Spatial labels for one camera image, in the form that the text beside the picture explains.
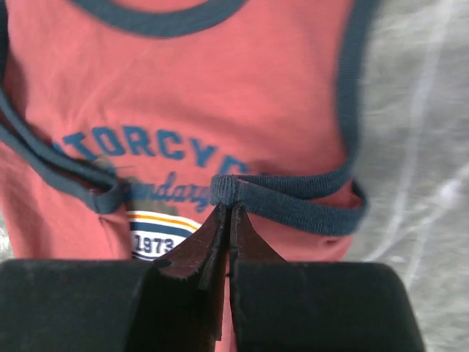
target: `navy blue trim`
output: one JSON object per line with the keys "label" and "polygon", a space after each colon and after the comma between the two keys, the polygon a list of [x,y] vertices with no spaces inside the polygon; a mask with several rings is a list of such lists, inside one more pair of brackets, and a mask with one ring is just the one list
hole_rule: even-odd
{"label": "navy blue trim", "polygon": [[[4,1],[0,1],[0,21],[0,72],[3,78],[8,54],[8,15]],[[17,152],[48,185],[79,198],[97,213],[113,213],[123,203],[122,190],[115,177],[93,166],[85,166],[74,161],[38,139],[14,110],[2,89],[0,89],[0,110],[13,128],[11,131],[0,124],[0,141]],[[94,191],[91,192],[61,172],[67,172],[85,183],[92,184]]]}
{"label": "navy blue trim", "polygon": [[338,169],[312,177],[217,175],[212,178],[212,205],[228,207],[241,202],[250,213],[299,230],[321,235],[348,235],[360,224],[367,209],[366,195],[354,182],[361,198],[355,209],[318,205],[309,200],[337,192],[350,178],[358,152],[359,82],[366,35],[379,0],[355,0],[343,36],[336,79],[338,123],[346,162]]}
{"label": "navy blue trim", "polygon": [[180,229],[179,227],[166,226],[161,224],[151,224],[149,222],[134,222],[130,223],[130,229],[132,231],[147,231],[147,232],[159,232],[164,235],[175,235],[187,238],[192,235],[189,230]]}
{"label": "navy blue trim", "polygon": [[70,0],[111,26],[149,37],[179,37],[209,29],[237,12],[246,0],[207,0],[186,10],[143,12],[112,0]]}

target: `shoulder strap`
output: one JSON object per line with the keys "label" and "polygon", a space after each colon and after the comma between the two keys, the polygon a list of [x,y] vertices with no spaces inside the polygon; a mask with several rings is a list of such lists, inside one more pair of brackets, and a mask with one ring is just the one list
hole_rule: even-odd
{"label": "shoulder strap", "polygon": [[[8,11],[0,0],[0,78],[3,80],[9,49]],[[3,89],[0,89],[0,110],[9,127],[0,121],[0,141],[19,154],[51,187],[79,198],[97,213],[113,213],[123,202],[118,180],[96,167],[83,165],[61,154],[38,139],[18,115]],[[61,171],[91,184],[98,192],[91,192],[81,183]]]}
{"label": "shoulder strap", "polygon": [[212,204],[232,206],[241,202],[251,213],[322,235],[348,235],[357,229],[365,214],[367,199],[355,181],[352,191],[361,198],[358,208],[335,208],[309,201],[335,193],[352,177],[359,147],[359,79],[363,53],[379,3],[380,0],[354,0],[342,38],[335,84],[345,163],[332,172],[311,177],[217,175],[212,179]]}

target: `black pad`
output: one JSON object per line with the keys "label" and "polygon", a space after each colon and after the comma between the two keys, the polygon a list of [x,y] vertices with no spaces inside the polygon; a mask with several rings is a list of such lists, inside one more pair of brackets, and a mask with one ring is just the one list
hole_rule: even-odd
{"label": "black pad", "polygon": [[200,346],[209,339],[199,280],[167,280],[157,264],[167,263],[3,263],[0,351],[179,352]]}
{"label": "black pad", "polygon": [[388,266],[240,261],[232,277],[238,352],[423,352]]}

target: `neckline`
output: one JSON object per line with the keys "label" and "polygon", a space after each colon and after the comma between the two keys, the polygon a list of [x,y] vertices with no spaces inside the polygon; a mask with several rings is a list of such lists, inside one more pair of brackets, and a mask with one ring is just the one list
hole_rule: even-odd
{"label": "neckline", "polygon": [[247,0],[207,0],[173,12],[145,12],[112,0],[70,0],[110,26],[148,37],[180,37],[203,31],[225,21]]}

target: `gray fabric background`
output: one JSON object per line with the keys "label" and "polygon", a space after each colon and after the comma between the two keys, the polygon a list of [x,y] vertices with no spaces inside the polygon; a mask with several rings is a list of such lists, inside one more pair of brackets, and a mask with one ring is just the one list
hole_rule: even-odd
{"label": "gray fabric background", "polygon": [[371,209],[348,259],[399,272],[428,352],[468,351],[469,0],[384,0],[362,87]]}

